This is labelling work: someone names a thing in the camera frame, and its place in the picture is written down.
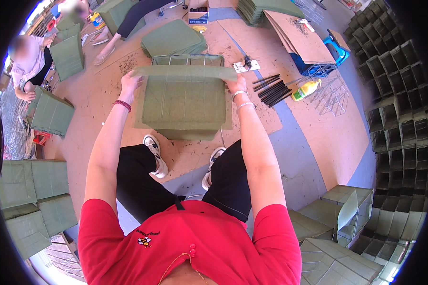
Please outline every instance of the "black pants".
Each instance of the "black pants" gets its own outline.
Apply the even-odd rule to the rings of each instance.
[[[44,48],[44,66],[33,78],[30,78],[30,81],[33,85],[40,86],[44,78],[46,77],[47,72],[51,68],[52,65],[52,56],[51,52],[47,47]]]
[[[117,29],[117,33],[123,37],[128,37],[144,15],[170,2],[173,2],[173,0],[140,0],[140,2],[130,8],[126,14],[126,18]]]
[[[174,194],[149,175],[155,170],[155,157],[147,146],[120,149],[117,199],[140,223],[176,201]],[[211,182],[203,201],[246,222],[251,210],[251,191],[239,140],[217,158],[211,168]]]

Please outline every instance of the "stack of green moss sheets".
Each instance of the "stack of green moss sheets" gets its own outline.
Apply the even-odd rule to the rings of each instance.
[[[208,48],[203,35],[187,26],[183,20],[171,21],[145,35],[141,47],[149,57],[202,53]]]
[[[265,19],[263,10],[304,18],[302,11],[290,0],[239,0],[236,11],[246,24],[257,26]]]

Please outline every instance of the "black metal rod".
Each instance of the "black metal rod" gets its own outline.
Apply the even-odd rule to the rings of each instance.
[[[262,81],[265,81],[265,80],[268,80],[268,79],[271,79],[271,78],[274,78],[274,77],[279,77],[279,76],[280,76],[280,74],[276,74],[276,75],[273,75],[273,76],[270,76],[270,77],[262,78],[262,79],[257,80],[256,82],[252,82],[252,84],[257,84],[259,82],[262,82]]]
[[[279,97],[277,97],[276,99],[274,99],[272,102],[269,102],[269,107],[272,107],[274,105],[276,105],[277,103],[279,103],[280,101],[284,100],[285,98],[287,98],[288,96],[290,96],[292,94],[292,90],[288,89],[285,93],[281,94]]]
[[[277,92],[279,92],[279,91],[282,91],[284,88],[286,88],[286,86],[285,85],[281,85],[281,86],[279,86],[279,87],[277,87],[277,88],[275,88],[274,90],[272,90],[271,92],[269,92],[269,93],[267,93],[265,96],[263,96],[261,99],[262,99],[262,101],[266,101],[266,100],[268,100],[273,94],[275,94],[275,93],[277,93]]]
[[[273,83],[273,82],[275,82],[277,80],[279,80],[279,77],[276,77],[276,78],[273,78],[271,80],[265,81],[264,83],[262,83],[262,84],[260,84],[260,85],[258,85],[256,87],[254,87],[254,91],[257,92],[258,90],[262,89],[263,87],[265,87],[267,85],[270,85],[271,83]]]
[[[282,85],[284,85],[284,86],[285,86],[284,82],[281,80],[281,81],[279,81],[278,83],[274,84],[273,86],[268,87],[268,89],[261,91],[261,92],[258,94],[258,97],[260,97],[260,98],[261,98],[261,97],[263,97],[265,94],[268,94],[270,91],[272,91],[274,88],[280,87],[280,86],[282,86]]]
[[[282,96],[282,94],[284,92],[288,91],[287,86],[285,86],[284,88],[281,88],[280,90],[277,90],[275,93],[273,93],[272,95],[270,95],[266,100],[265,100],[265,104],[271,103],[274,100],[278,99],[280,96]]]

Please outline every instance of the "white sneaker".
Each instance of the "white sneaker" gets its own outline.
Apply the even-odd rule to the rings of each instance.
[[[143,144],[149,148],[149,150],[154,154],[156,160],[158,161],[159,167],[156,171],[151,172],[157,176],[157,178],[164,178],[168,174],[168,167],[163,159],[160,157],[160,145],[158,140],[152,135],[147,134],[143,138]]]
[[[216,159],[225,152],[225,150],[226,150],[226,148],[224,148],[224,147],[218,147],[211,154],[211,160],[209,161],[208,172],[203,177],[203,180],[201,180],[201,186],[206,191],[209,189],[209,187],[211,187],[211,184],[209,183],[209,178],[211,177],[211,167],[213,166]]]

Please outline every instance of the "gold necklace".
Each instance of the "gold necklace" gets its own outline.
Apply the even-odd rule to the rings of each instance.
[[[188,258],[190,259],[190,266],[192,266],[192,257],[190,256],[190,254],[188,254],[188,253],[182,253],[182,254],[180,254],[177,258],[175,258],[174,260],[173,260],[173,262],[171,262],[171,264],[166,268],[166,270],[165,270],[165,272],[163,273],[163,275],[161,276],[161,278],[160,278],[160,281],[158,282],[158,285],[160,285],[160,283],[163,281],[163,277],[165,276],[165,274],[168,272],[168,269],[170,269],[170,267],[171,267],[171,265],[173,265],[173,263],[178,259],[178,258],[180,258],[181,256],[183,256],[183,255],[187,255],[188,256]],[[206,285],[209,285],[208,284],[208,282],[206,281],[206,279],[201,275],[201,273],[199,273],[198,272],[198,270],[196,270],[196,269],[194,269],[197,273],[198,273],[198,275],[200,275],[200,277],[201,277],[201,279],[203,279],[203,281],[204,282],[206,282]]]

